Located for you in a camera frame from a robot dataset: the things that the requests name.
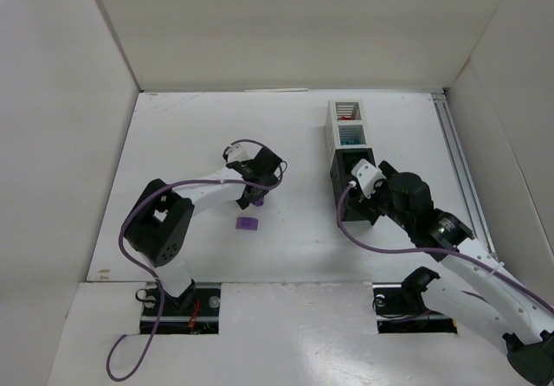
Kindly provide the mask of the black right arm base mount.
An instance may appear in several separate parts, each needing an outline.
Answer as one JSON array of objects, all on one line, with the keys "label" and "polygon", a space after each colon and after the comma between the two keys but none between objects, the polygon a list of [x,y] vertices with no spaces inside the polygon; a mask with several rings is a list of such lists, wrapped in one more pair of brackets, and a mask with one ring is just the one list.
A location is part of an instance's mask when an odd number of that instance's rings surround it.
[{"label": "black right arm base mount", "polygon": [[456,323],[451,318],[428,309],[422,299],[427,285],[439,278],[437,272],[419,267],[402,282],[374,283],[372,309],[377,316],[377,332],[457,334]]}]

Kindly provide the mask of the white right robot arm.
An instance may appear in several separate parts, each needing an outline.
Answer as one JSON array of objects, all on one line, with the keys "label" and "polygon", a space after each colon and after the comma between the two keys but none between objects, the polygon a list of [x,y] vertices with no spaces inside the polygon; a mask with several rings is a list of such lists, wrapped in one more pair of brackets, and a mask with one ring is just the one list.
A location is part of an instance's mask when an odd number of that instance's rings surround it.
[{"label": "white right robot arm", "polygon": [[415,173],[362,159],[351,174],[359,192],[350,201],[353,209],[370,223],[388,217],[406,232],[417,251],[430,255],[477,292],[468,295],[436,271],[418,267],[402,282],[404,298],[481,335],[527,382],[552,383],[552,306],[533,298],[464,222],[436,208],[429,186]]}]

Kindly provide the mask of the purple rounded lego brick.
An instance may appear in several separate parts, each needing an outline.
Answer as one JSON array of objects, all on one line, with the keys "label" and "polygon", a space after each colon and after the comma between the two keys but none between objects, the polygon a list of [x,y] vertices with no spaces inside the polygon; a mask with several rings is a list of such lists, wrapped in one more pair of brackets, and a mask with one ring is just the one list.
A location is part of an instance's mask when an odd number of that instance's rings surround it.
[{"label": "purple rounded lego brick", "polygon": [[259,226],[259,221],[253,217],[241,216],[236,219],[235,228],[247,231],[256,231]]}]

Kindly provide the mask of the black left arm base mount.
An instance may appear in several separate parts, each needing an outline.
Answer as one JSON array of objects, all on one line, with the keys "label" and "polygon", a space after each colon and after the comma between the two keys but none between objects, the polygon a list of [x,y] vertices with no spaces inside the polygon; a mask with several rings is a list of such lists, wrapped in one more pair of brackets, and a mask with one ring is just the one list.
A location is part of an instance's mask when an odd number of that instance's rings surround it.
[{"label": "black left arm base mount", "polygon": [[[222,285],[193,282],[179,298],[164,295],[164,307],[158,322],[157,334],[211,335],[219,332],[219,313]],[[158,288],[148,284],[135,292],[141,304],[139,332],[150,334],[160,310],[161,296]]]}]

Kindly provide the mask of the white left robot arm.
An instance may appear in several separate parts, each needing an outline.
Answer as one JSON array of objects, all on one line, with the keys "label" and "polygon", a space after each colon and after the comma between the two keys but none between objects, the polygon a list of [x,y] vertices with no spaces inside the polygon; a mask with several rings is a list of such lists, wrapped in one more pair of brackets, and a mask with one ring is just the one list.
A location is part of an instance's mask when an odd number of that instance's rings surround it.
[{"label": "white left robot arm", "polygon": [[119,232],[121,253],[155,280],[161,299],[179,310],[194,300],[196,284],[178,258],[191,219],[221,204],[245,210],[278,187],[286,162],[263,146],[250,157],[235,144],[223,155],[226,164],[198,179],[166,183],[150,181]]}]

